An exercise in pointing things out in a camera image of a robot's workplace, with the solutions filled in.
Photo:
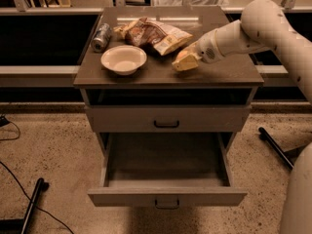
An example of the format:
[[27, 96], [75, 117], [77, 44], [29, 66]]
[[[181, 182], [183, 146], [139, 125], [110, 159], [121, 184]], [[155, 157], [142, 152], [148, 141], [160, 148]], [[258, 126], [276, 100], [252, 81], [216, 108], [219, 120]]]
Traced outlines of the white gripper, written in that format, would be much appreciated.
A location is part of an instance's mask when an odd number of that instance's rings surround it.
[[186, 71], [194, 69], [199, 66], [199, 61], [206, 63], [215, 63], [224, 59], [224, 55], [221, 53], [216, 42], [216, 30], [212, 30], [196, 42], [190, 44], [182, 50], [184, 53], [195, 53], [195, 55], [189, 54], [183, 57], [177, 58], [173, 62], [173, 67], [176, 71]]

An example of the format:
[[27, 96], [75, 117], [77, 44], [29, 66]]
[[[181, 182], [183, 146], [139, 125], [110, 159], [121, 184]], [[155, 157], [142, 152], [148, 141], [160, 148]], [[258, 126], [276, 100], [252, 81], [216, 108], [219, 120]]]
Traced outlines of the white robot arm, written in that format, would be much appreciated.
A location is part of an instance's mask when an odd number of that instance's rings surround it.
[[[214, 63], [233, 54], [271, 50], [306, 99], [312, 102], [312, 43], [296, 32], [271, 0], [254, 0], [241, 18], [204, 34], [180, 51], [177, 71], [203, 60]], [[280, 234], [312, 234], [312, 143], [303, 148], [291, 171]]]

